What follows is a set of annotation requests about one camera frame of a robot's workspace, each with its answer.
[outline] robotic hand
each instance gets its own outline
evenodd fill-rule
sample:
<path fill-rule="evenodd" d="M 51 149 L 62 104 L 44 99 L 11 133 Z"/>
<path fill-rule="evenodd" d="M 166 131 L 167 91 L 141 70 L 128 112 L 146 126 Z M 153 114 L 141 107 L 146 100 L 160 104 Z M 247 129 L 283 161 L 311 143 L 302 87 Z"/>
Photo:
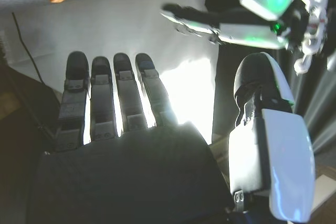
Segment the robotic hand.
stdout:
<path fill-rule="evenodd" d="M 184 30 L 207 36 L 211 42 L 298 52 L 296 73 L 306 73 L 312 56 L 319 54 L 335 22 L 327 13 L 328 0 L 239 0 L 252 13 L 202 13 L 190 7 L 166 4 L 161 14 Z"/>
<path fill-rule="evenodd" d="M 270 55 L 247 56 L 236 74 L 240 112 L 229 136 L 230 189 L 202 136 L 188 123 L 177 124 L 151 58 L 138 54 L 135 63 L 156 127 L 147 128 L 130 59 L 116 54 L 123 123 L 118 137 L 108 59 L 93 60 L 90 80 L 86 56 L 69 55 L 55 148 L 40 159 L 28 224 L 309 220 L 314 193 L 309 134 L 302 117 L 292 114 L 293 96 Z M 90 83 L 91 143 L 84 145 Z"/>

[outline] black cable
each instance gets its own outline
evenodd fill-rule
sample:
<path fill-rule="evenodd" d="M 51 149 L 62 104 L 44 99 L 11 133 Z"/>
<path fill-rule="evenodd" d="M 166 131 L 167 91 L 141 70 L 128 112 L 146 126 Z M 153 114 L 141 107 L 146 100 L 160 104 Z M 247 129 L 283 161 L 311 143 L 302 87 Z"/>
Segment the black cable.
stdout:
<path fill-rule="evenodd" d="M 37 73 L 37 75 L 38 75 L 38 78 L 40 79 L 40 82 L 43 83 L 44 85 L 46 85 L 46 84 L 44 83 L 44 81 L 42 80 L 40 71 L 38 71 L 38 68 L 37 68 L 37 66 L 36 66 L 36 63 L 35 63 L 35 61 L 34 61 L 32 55 L 30 54 L 30 52 L 29 52 L 29 50 L 28 50 L 26 44 L 25 44 L 25 43 L 23 42 L 23 40 L 22 40 L 21 31 L 20 31 L 20 28 L 19 28 L 19 24 L 17 23 L 15 14 L 12 13 L 12 16 L 13 16 L 13 19 L 14 19 L 14 23 L 15 23 L 15 26 L 16 26 L 17 33 L 18 33 L 18 35 L 19 35 L 20 42 L 21 42 L 22 46 L 25 48 L 25 50 L 26 50 L 28 56 L 30 57 L 30 59 L 31 59 L 33 65 L 34 65 L 34 68 L 35 68 L 35 70 L 36 70 L 36 73 Z"/>

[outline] wooden floor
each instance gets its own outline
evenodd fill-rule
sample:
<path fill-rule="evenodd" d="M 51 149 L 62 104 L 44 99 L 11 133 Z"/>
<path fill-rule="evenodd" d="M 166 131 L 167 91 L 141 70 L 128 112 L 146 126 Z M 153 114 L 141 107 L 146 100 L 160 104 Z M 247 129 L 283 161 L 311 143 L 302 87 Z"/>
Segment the wooden floor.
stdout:
<path fill-rule="evenodd" d="M 316 167 L 316 178 L 322 174 L 336 180 L 336 169 L 328 166 Z M 309 224 L 336 224 L 336 194 L 312 215 Z"/>

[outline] wire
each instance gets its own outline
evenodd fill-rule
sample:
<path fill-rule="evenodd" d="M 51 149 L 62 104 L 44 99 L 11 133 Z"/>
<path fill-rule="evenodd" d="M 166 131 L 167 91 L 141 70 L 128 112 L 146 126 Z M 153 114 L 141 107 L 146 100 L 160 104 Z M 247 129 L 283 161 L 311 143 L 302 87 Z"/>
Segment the wire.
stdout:
<path fill-rule="evenodd" d="M 17 23 L 15 14 L 12 13 L 12 16 L 13 16 L 13 19 L 14 19 L 14 23 L 15 23 L 15 26 L 16 26 L 17 33 L 18 33 L 18 35 L 19 35 L 20 42 L 21 42 L 22 46 L 25 48 L 25 50 L 26 50 L 28 56 L 30 57 L 30 59 L 31 59 L 33 65 L 34 65 L 34 68 L 35 68 L 35 70 L 36 70 L 36 73 L 37 73 L 37 75 L 38 75 L 38 78 L 40 79 L 40 82 L 43 83 L 44 85 L 46 85 L 46 84 L 44 83 L 43 79 L 42 79 L 42 76 L 41 76 L 41 74 L 40 74 L 40 71 L 38 71 L 38 68 L 37 68 L 37 66 L 36 66 L 36 63 L 35 63 L 35 61 L 34 61 L 32 55 L 31 55 L 31 53 L 29 52 L 29 50 L 28 50 L 26 44 L 25 44 L 25 43 L 23 42 L 23 40 L 22 40 L 21 31 L 20 31 L 20 28 L 19 28 L 19 24 Z"/>

